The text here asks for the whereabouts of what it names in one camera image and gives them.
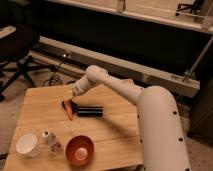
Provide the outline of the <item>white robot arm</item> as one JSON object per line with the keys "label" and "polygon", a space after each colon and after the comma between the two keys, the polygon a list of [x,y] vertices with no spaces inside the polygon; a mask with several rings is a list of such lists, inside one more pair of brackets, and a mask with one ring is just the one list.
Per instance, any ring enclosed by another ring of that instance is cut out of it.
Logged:
{"label": "white robot arm", "polygon": [[177,104],[169,90],[125,82],[104,68],[90,65],[69,86],[69,98],[81,96],[99,84],[136,106],[144,171],[192,171]]}

